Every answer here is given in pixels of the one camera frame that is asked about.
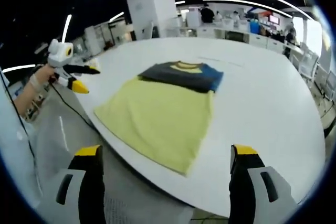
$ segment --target monitor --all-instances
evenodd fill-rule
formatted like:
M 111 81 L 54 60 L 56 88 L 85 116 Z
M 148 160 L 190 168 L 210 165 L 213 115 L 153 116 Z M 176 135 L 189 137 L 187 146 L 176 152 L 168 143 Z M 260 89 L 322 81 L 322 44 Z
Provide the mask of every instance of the monitor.
M 276 16 L 269 15 L 268 21 L 270 21 L 270 22 L 272 22 L 274 24 L 280 25 L 280 19 L 278 17 L 276 17 Z

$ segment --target black cable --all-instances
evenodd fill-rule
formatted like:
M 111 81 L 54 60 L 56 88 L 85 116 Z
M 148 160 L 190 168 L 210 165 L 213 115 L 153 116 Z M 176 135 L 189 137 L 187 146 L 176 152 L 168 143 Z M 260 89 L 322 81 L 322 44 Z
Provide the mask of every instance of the black cable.
M 68 106 L 69 108 L 71 108 L 77 115 L 80 116 L 80 118 L 83 119 L 83 121 L 84 121 L 84 122 L 91 128 L 91 129 L 93 129 L 95 132 L 97 132 L 97 133 L 99 134 L 98 130 L 97 130 L 95 127 L 93 127 L 88 121 L 86 121 L 85 118 L 84 118 L 79 112 L 77 112 L 77 110 L 75 110 L 73 107 L 71 107 L 71 106 L 70 106 L 70 105 L 63 99 L 63 97 L 62 97 L 61 94 L 56 90 L 56 88 L 54 87 L 54 85 L 51 84 L 51 83 L 50 83 L 50 85 L 51 85 L 52 88 L 55 90 L 55 92 L 58 94 L 58 96 L 61 98 L 61 100 L 63 101 L 63 103 L 64 103 L 66 106 Z
M 202 224 L 203 224 L 206 220 L 210 220 L 212 216 L 215 216 L 215 215 L 209 215 L 207 218 L 205 218 L 205 219 L 202 221 Z
M 191 221 L 193 221 L 193 220 L 205 221 L 205 220 L 228 220 L 228 219 L 225 219 L 225 218 L 195 218 L 195 219 L 191 219 Z
M 321 119 L 326 115 L 326 114 L 328 114 L 328 112 L 331 110 L 331 108 L 333 108 L 334 107 L 334 102 L 332 102 L 332 106 L 326 111 L 326 113 L 325 114 L 323 114 L 323 116 L 321 116 Z
M 25 127 L 25 125 L 24 125 L 24 123 L 23 123 L 23 121 L 22 121 L 22 118 L 21 118 L 21 116 L 20 116 L 20 114 L 19 114 L 19 112 L 18 112 L 18 110 L 17 110 L 17 108 L 16 108 L 16 106 L 15 106 L 15 104 L 14 104 L 13 98 L 12 98 L 12 96 L 10 95 L 10 92 L 9 92 L 9 90 L 8 90 L 8 87 L 7 87 L 6 83 L 5 83 L 4 77 L 2 76 L 2 73 L 0 73 L 0 76 L 1 76 L 1 79 L 2 79 L 2 83 L 3 83 L 3 85 L 4 85 L 5 89 L 6 89 L 6 92 L 7 92 L 8 96 L 9 96 L 10 102 L 12 103 L 12 105 L 13 105 L 13 107 L 14 107 L 14 109 L 15 109 L 15 112 L 16 112 L 16 114 L 17 114 L 17 117 L 19 118 L 20 124 L 21 124 L 23 130 L 25 131 L 25 133 L 26 133 L 26 135 L 27 135 L 29 149 L 30 149 L 30 152 L 31 152 L 31 154 L 32 154 L 32 156 L 33 156 L 34 162 L 35 162 L 35 154 L 34 154 L 34 152 L 33 152 L 33 148 L 31 147 L 30 140 L 29 140 L 29 135 L 28 135 L 28 132 L 27 132 L 27 130 L 26 130 L 26 127 Z
M 319 93 L 323 96 L 323 92 L 322 90 L 319 88 L 319 86 L 317 85 L 317 83 L 314 81 L 315 87 L 317 88 L 317 90 L 319 91 Z

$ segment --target blue object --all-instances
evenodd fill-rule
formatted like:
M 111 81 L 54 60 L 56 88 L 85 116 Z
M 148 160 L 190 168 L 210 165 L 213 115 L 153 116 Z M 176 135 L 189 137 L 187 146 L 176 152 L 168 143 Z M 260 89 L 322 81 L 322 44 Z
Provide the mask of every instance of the blue object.
M 207 64 L 202 64 L 201 71 L 202 73 L 200 74 L 204 75 L 206 78 L 213 80 L 210 89 L 216 91 L 218 89 L 218 86 L 220 85 L 220 82 L 222 81 L 224 73 L 217 71 Z
M 250 22 L 250 31 L 252 34 L 259 34 L 259 22 L 251 21 Z

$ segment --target person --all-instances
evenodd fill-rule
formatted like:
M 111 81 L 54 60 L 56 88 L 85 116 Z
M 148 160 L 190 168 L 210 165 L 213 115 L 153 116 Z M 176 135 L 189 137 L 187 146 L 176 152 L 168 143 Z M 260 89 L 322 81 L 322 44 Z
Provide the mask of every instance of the person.
M 219 13 L 219 11 L 217 11 L 216 13 L 216 21 L 217 22 L 222 22 L 223 16 Z
M 1 68 L 0 75 L 0 154 L 2 158 L 0 162 L 4 162 L 10 177 L 28 204 L 36 208 L 41 190 L 35 171 L 34 154 L 30 149 L 30 143 L 34 139 L 34 128 L 20 119 L 19 115 L 25 114 L 39 89 L 54 75 L 54 69 L 45 65 L 37 70 L 22 93 L 14 100 L 14 104 L 11 103 L 9 94 L 6 94 L 5 86 L 8 86 L 9 82 Z
M 238 14 L 238 12 L 236 10 L 231 15 L 231 19 L 233 19 L 233 20 L 240 20 L 240 16 L 239 16 L 239 14 Z
M 214 12 L 209 8 L 208 4 L 204 4 L 204 7 L 201 10 L 201 17 L 202 17 L 202 22 L 211 24 L 214 20 L 215 14 Z
M 285 27 L 284 34 L 286 35 L 286 32 L 288 32 L 288 34 L 289 34 L 290 31 L 292 31 L 292 33 L 294 34 L 294 36 L 296 36 L 296 30 L 295 30 L 295 28 L 294 28 L 294 23 L 293 23 L 293 22 L 289 23 L 289 24 Z
M 294 28 L 291 28 L 291 29 L 289 29 L 289 33 L 287 34 L 287 36 L 286 36 L 286 41 L 287 41 L 287 43 L 288 44 L 295 44 L 295 36 L 296 36 L 296 31 L 295 31 L 295 29 Z M 289 47 L 286 47 L 285 48 L 285 51 L 284 51 L 284 53 L 283 53 L 286 57 L 287 57 L 287 59 L 289 59 L 289 56 L 290 56 L 290 48 Z

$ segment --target white robot part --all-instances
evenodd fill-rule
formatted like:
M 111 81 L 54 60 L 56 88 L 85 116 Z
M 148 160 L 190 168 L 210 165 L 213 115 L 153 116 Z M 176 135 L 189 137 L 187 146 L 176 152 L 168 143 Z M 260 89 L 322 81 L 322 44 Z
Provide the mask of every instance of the white robot part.
M 62 68 L 71 62 L 73 56 L 73 44 L 61 43 L 53 39 L 49 46 L 48 63 L 54 68 Z

